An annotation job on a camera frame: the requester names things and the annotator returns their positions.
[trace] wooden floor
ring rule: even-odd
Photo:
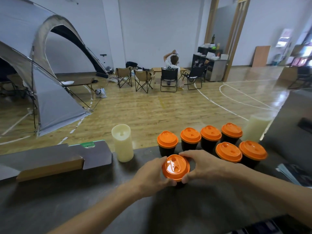
[[[185,87],[176,93],[160,92],[158,73],[154,89],[148,94],[143,90],[135,92],[134,80],[132,88],[124,85],[119,89],[116,83],[97,77],[99,83],[93,87],[104,87],[107,98],[93,98],[93,114],[84,118],[79,126],[75,122],[42,137],[36,137],[33,118],[26,116],[27,108],[31,107],[27,99],[0,98],[0,135],[3,134],[0,154],[56,145],[61,141],[77,144],[100,139],[114,151],[111,129],[122,123],[131,128],[134,149],[156,146],[157,136],[163,130],[179,137],[186,127],[199,131],[213,125],[220,129],[227,122],[243,127],[250,115],[277,112],[283,105],[289,91],[287,83],[277,80],[281,71],[282,67],[233,67],[227,83],[205,82],[200,90]],[[75,86],[72,90],[90,106],[91,93],[86,87]]]

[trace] raised arm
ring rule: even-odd
[[[147,162],[132,180],[120,185],[102,201],[73,217],[48,234],[100,234],[128,206],[153,195],[166,186],[175,186],[174,180],[162,180],[161,167],[167,157]]]
[[[167,58],[168,58],[170,55],[175,54],[176,52],[177,52],[176,50],[173,50],[172,52],[170,52],[170,53],[164,55],[164,56],[163,56],[163,61],[166,61]]]
[[[197,178],[239,181],[312,228],[312,189],[271,177],[239,163],[224,161],[204,150],[189,150],[180,155],[191,157],[196,162],[196,168],[183,177],[182,183]]]

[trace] coffee cup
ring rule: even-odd
[[[231,144],[236,144],[238,139],[243,136],[241,128],[233,123],[226,123],[223,125],[221,133],[221,142],[229,142]]]
[[[241,163],[245,166],[254,169],[260,161],[268,157],[266,150],[258,143],[246,140],[239,144],[239,149],[243,154]]]
[[[162,157],[169,157],[171,154],[174,154],[174,149],[177,146],[178,138],[172,132],[165,130],[157,137],[157,143],[159,146],[160,155]]]
[[[200,131],[201,141],[200,146],[208,153],[213,153],[213,149],[217,142],[221,139],[221,132],[214,126],[206,126]]]
[[[187,127],[185,130],[182,130],[180,137],[183,151],[195,150],[201,139],[200,133],[191,127]]]
[[[185,185],[181,182],[182,177],[190,172],[190,164],[185,157],[172,154],[167,157],[166,162],[162,166],[162,171],[166,178],[177,182],[176,188],[181,188]]]
[[[243,157],[239,148],[229,142],[218,144],[215,151],[219,158],[232,163],[240,162]]]

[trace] orange lid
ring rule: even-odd
[[[216,146],[216,153],[223,160],[235,163],[241,161],[243,157],[239,148],[228,142],[218,144]]]
[[[246,157],[257,161],[264,160],[268,156],[268,153],[260,144],[250,140],[241,142],[239,149]]]
[[[200,133],[191,127],[187,127],[185,130],[182,130],[180,137],[184,142],[192,144],[198,143],[201,140]]]
[[[163,164],[163,175],[166,178],[173,179],[177,182],[182,180],[182,177],[190,172],[190,164],[185,157],[177,154],[167,157],[166,162]]]
[[[222,126],[222,132],[232,138],[240,138],[243,135],[241,128],[230,122]]]
[[[202,128],[200,134],[203,138],[210,141],[219,141],[221,139],[221,132],[214,126],[206,126]]]
[[[157,143],[165,149],[171,149],[177,146],[178,138],[172,132],[165,130],[157,137]]]

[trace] bottle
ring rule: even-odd
[[[214,44],[214,39],[215,39],[215,36],[213,35],[213,37],[211,39],[211,44]]]

